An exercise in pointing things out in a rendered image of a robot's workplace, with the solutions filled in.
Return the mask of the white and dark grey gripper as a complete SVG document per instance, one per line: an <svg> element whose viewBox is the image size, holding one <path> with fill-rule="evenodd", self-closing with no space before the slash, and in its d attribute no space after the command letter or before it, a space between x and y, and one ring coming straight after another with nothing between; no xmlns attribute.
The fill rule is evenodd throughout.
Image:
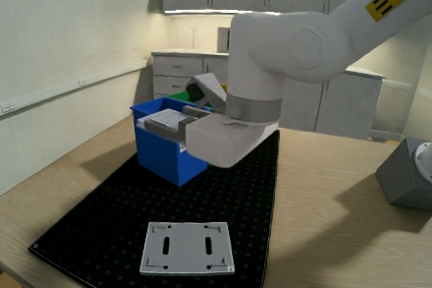
<svg viewBox="0 0 432 288"><path fill-rule="evenodd" d="M254 123L230 115L184 106L188 117L178 122L178 130L152 119L144 128L160 136L186 141L187 152L219 167L230 167L242 159L278 128L280 117L272 122ZM273 125L274 124L274 125Z"/></svg>

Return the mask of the green bin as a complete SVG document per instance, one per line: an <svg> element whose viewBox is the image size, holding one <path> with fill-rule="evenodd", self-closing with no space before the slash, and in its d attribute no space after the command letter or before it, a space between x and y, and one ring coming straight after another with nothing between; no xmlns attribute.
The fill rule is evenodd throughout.
<svg viewBox="0 0 432 288"><path fill-rule="evenodd" d="M171 94L171 95L167 95L165 97L169 97L169 98L177 99L177 100L184 101L184 102L187 102L187 103L195 104L195 102L193 102L191 100L191 98L189 97L189 95L188 95L188 93L186 91L177 92L177 93L174 93L174 94ZM210 112L213 112L213 108L212 108L211 105L208 105L208 106L205 106L205 107L206 108L210 108L211 109Z"/></svg>

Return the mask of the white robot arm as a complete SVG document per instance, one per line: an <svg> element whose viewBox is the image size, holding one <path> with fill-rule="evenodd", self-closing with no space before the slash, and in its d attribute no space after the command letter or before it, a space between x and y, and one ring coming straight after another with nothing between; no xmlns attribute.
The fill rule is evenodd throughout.
<svg viewBox="0 0 432 288"><path fill-rule="evenodd" d="M330 15L240 12L230 22L227 93L212 73L193 76L185 90L198 109L272 122L280 117L285 76L328 82L430 14L432 0L346 0Z"/></svg>

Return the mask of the blue bin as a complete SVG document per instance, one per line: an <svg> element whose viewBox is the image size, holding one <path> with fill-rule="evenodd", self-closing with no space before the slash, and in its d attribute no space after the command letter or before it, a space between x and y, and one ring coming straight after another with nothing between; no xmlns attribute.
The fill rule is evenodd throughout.
<svg viewBox="0 0 432 288"><path fill-rule="evenodd" d="M195 104L165 96L130 107L134 115L138 163L178 187L207 168L207 162L189 155L177 144L147 133L136 124L137 119L167 108L182 112L186 105L198 108Z"/></svg>

